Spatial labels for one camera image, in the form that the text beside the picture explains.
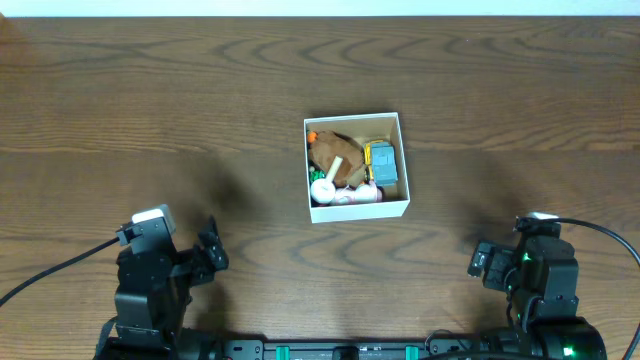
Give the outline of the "white duck toy pink hat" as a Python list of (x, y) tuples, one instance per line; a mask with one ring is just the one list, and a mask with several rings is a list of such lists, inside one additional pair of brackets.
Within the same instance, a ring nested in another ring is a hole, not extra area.
[(331, 205), (357, 205), (378, 203), (383, 200), (382, 190), (374, 181), (361, 183), (356, 188), (350, 186), (336, 190)]

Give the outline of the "brown plush toy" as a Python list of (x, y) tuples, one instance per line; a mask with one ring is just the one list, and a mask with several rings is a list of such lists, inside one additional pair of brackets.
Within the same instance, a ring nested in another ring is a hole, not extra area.
[(332, 131), (311, 131), (307, 134), (309, 160), (328, 173), (336, 157), (342, 163), (334, 177), (337, 187), (357, 187), (365, 181), (365, 163), (361, 148), (352, 140)]

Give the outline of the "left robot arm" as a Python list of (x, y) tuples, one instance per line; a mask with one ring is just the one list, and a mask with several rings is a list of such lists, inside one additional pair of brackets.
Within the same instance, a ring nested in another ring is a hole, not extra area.
[(163, 216), (132, 221), (117, 236), (126, 246), (117, 258), (117, 315), (103, 325), (94, 357), (221, 359), (221, 340), (183, 326), (190, 290), (229, 266), (215, 219), (198, 233), (199, 243), (183, 251)]

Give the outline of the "green round spinning top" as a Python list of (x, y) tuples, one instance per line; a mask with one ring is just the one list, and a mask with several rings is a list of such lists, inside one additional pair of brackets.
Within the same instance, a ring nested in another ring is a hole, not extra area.
[(313, 183), (313, 182), (315, 182), (316, 180), (319, 180), (319, 179), (324, 179), (325, 177), (326, 177), (326, 174), (322, 170), (314, 170), (314, 171), (309, 173), (310, 183)]

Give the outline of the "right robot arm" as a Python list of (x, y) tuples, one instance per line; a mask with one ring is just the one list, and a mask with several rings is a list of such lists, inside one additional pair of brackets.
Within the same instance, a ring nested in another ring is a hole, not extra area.
[(577, 315), (579, 266), (569, 243), (531, 234), (515, 248), (481, 242), (468, 274), (507, 295), (508, 325), (481, 333), (474, 350), (545, 359), (607, 357), (600, 333)]

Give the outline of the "white wooden pellet drum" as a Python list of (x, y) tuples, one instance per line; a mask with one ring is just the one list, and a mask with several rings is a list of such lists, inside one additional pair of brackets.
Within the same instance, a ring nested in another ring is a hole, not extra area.
[(319, 178), (313, 181), (310, 186), (311, 198), (319, 204), (329, 204), (335, 197), (336, 186), (334, 185), (334, 178), (343, 162), (343, 158), (336, 156), (326, 173), (324, 178)]

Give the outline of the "grey yellow toy truck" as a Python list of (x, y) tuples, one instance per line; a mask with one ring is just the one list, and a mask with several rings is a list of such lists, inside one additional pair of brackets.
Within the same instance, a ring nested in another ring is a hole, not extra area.
[(366, 180), (381, 187), (395, 185), (398, 173), (394, 147), (387, 141), (374, 140), (366, 143), (363, 149)]

